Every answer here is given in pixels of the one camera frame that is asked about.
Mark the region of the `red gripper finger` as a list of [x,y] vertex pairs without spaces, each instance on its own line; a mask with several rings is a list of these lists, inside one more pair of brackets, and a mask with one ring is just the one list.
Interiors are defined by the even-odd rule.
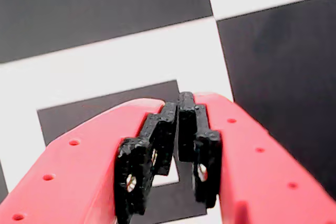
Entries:
[[129,223],[168,175],[176,104],[135,99],[50,142],[1,203],[1,223]]
[[195,198],[223,223],[335,223],[335,200],[244,109],[216,93],[181,92],[178,158]]

